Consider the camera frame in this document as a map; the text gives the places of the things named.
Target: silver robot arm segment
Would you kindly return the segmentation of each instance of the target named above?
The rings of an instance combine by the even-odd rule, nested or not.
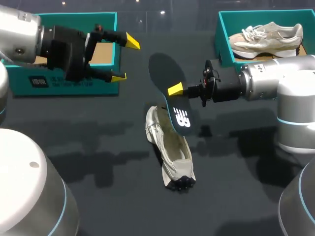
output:
[[[289,153],[315,153],[315,71],[286,75],[277,102],[279,146]]]
[[[40,16],[0,5],[0,57],[10,63],[34,63],[43,30]]]
[[[298,56],[248,63],[239,79],[246,85],[242,96],[248,101],[277,97],[279,80],[299,70],[315,70],[315,56]]]

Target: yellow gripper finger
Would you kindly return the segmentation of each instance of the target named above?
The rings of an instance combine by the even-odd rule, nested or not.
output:
[[[125,73],[125,76],[124,76],[124,77],[117,76],[117,75],[113,75],[113,76],[112,76],[112,80],[111,80],[110,82],[111,82],[111,83],[114,83],[114,82],[118,82],[118,81],[126,80],[126,79],[127,79],[126,73]]]
[[[133,37],[131,37],[130,34],[128,34],[127,32],[126,32],[126,35],[127,35],[127,43],[125,47],[140,50],[140,44]]]
[[[174,95],[183,95],[184,88],[182,82],[178,83],[177,85],[174,85],[167,90],[169,96]]]

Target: teal box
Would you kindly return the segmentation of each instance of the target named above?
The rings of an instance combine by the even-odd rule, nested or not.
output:
[[[303,27],[302,45],[307,54],[315,54],[315,14],[312,9],[302,10],[264,10],[264,11],[220,11],[215,36],[215,50],[223,67],[235,66],[237,71],[245,63],[255,61],[236,61],[228,38],[248,26],[265,25],[270,22],[292,27],[300,23]]]
[[[99,13],[47,13],[39,14],[42,25],[59,25],[89,33],[95,24],[101,24],[104,29],[117,30],[116,12]],[[113,44],[111,63],[91,64],[92,67],[103,70],[120,70],[120,46]],[[98,79],[84,80],[80,83],[68,82],[63,79],[60,69],[46,70],[25,68],[6,64],[9,74],[10,88],[16,96],[37,95],[117,95],[119,83],[105,83]],[[46,79],[46,88],[34,88],[31,81]]]

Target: screw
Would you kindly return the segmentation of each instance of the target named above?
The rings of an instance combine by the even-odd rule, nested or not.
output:
[[[15,49],[15,52],[16,52],[17,54],[19,54],[19,55],[24,54],[24,50],[21,49],[21,48]]]
[[[30,166],[33,167],[33,168],[38,168],[39,167],[39,164],[37,162],[30,162]]]

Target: shoe sole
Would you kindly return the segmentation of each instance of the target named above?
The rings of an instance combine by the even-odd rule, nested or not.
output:
[[[299,55],[298,49],[299,48],[292,49],[292,50],[285,50],[285,51],[269,50],[269,51],[264,51],[264,52],[259,52],[259,53],[257,53],[257,52],[247,53],[247,52],[237,51],[234,49],[232,49],[232,51],[234,54],[241,57],[241,59],[254,59],[258,55],[263,54],[263,53],[272,54],[272,55],[279,57],[279,58],[295,57],[295,56]]]
[[[189,188],[192,188],[196,181],[193,178],[189,178],[187,176],[182,176],[178,180],[171,180],[170,183],[166,186],[166,188],[173,191],[185,191]]]

